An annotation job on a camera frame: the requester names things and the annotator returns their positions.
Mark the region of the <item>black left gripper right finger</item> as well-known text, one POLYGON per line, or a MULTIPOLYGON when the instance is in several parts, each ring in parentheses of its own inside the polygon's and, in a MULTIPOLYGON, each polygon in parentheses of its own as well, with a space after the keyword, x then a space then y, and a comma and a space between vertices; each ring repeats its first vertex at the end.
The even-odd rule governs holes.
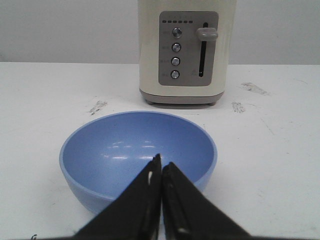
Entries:
POLYGON ((170 162, 162 170, 162 210, 167 240, 245 240, 250 234, 212 204, 170 162))

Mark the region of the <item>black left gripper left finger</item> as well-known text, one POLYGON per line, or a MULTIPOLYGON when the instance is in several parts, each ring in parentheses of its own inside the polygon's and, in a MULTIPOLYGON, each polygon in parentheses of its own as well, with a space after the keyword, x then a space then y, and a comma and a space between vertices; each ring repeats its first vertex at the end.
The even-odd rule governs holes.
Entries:
POLYGON ((73 238, 76 240, 156 240, 161 215, 160 154, 130 185, 73 238))

